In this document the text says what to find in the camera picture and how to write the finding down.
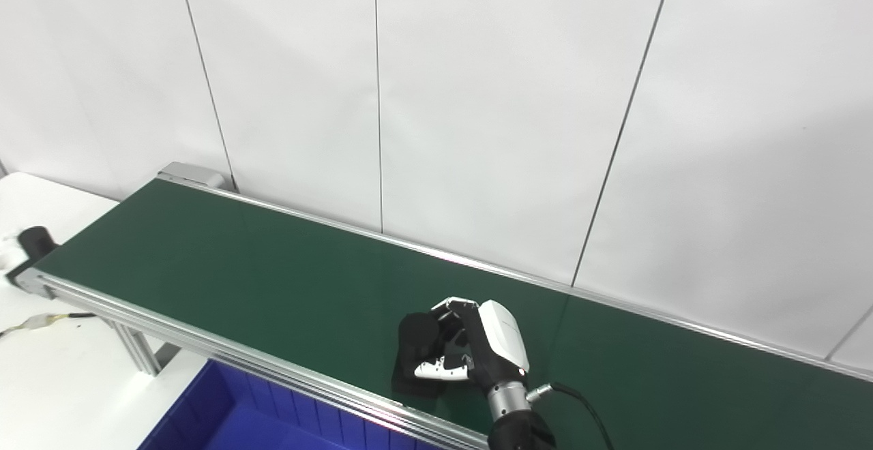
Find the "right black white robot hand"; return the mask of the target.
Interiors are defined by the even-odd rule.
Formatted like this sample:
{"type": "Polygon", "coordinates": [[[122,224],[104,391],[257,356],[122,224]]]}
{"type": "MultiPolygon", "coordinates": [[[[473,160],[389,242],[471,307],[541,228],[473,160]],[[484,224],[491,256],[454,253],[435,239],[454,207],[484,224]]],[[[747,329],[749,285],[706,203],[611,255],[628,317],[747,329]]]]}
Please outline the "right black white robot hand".
{"type": "Polygon", "coordinates": [[[470,382],[495,392],[507,384],[528,388],[530,363],[520,327],[498,301],[448,297],[428,311],[436,346],[405,373],[417,380],[470,382]]]}

